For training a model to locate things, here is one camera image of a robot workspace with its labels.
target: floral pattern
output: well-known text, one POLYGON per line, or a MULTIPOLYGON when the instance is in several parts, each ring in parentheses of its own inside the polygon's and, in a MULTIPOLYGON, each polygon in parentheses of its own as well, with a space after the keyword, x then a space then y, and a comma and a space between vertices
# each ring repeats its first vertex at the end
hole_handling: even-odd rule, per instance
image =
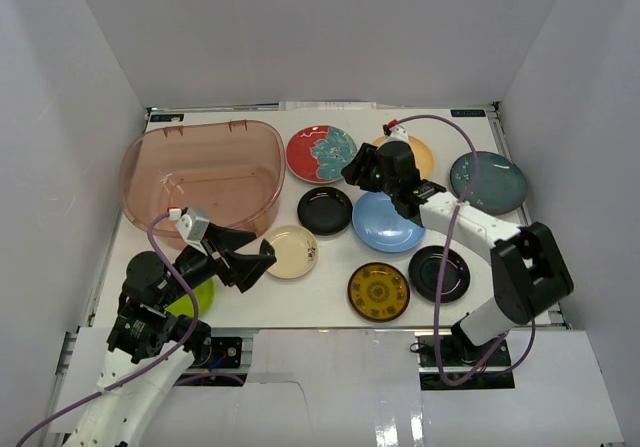
POLYGON ((316 175, 321 179, 336 180, 342 177, 342 168, 356 155, 356 144, 345 132, 329 127, 326 139, 318 139, 311 148, 311 155, 320 167, 316 175))

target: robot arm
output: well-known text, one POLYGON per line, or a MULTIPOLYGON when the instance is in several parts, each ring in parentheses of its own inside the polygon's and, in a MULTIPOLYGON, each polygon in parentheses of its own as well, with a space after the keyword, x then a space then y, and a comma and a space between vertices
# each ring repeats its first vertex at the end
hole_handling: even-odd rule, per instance
MULTIPOLYGON (((236 253, 236 249, 254 240, 256 235, 211 224, 200 210, 171 209, 169 218, 177 221, 178 231, 188 244, 173 266, 191 288, 217 275, 225 285, 235 285, 246 292, 276 261, 272 254, 236 253)), ((266 244, 264 251, 272 252, 266 244)), ((142 252, 131 259, 97 383, 102 395, 89 404, 65 447, 137 446, 180 375, 190 365, 200 365, 209 358, 211 327, 197 321, 182 349, 144 375, 120 388, 107 390, 114 382, 153 362, 162 351, 166 352, 183 338, 192 319, 183 315, 176 317, 165 308, 184 293, 155 252, 142 252)))
MULTIPOLYGON (((363 144, 342 174, 348 184, 385 192, 403 217, 446 234, 459 201, 446 189, 420 179, 404 128, 385 126, 387 140, 363 144)), ((573 290, 573 282, 549 228, 536 222, 505 222, 460 205, 453 240, 490 265, 494 295, 452 327, 465 345, 481 346, 515 325, 525 325, 573 290)))

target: red floral plate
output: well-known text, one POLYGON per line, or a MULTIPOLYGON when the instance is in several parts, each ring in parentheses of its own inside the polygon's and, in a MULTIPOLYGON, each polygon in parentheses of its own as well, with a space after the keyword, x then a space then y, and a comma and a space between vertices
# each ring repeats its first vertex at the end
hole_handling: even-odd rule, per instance
POLYGON ((291 137, 287 144, 287 165, 302 180, 329 184, 342 178, 342 168, 357 152, 356 143, 345 131, 316 125, 291 137))

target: translucent pink tub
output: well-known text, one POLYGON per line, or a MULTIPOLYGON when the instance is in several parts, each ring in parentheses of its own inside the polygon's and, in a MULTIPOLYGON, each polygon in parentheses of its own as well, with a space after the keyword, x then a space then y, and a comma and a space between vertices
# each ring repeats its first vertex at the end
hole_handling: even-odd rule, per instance
MULTIPOLYGON (((168 207, 198 207, 218 225, 262 235, 278 212, 280 134, 255 120, 166 127, 136 139, 120 168, 120 201, 140 229, 168 207)), ((163 221, 156 235, 179 239, 163 221)))

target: cream plate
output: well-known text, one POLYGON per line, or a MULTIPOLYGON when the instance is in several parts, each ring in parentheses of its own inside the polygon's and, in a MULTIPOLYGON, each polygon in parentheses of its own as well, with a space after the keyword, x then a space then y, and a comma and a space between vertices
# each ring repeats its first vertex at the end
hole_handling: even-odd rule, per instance
POLYGON ((267 232, 265 240, 276 253, 277 262, 267 272, 281 279, 295 279, 309 272, 318 261, 318 243, 299 225, 283 225, 267 232))

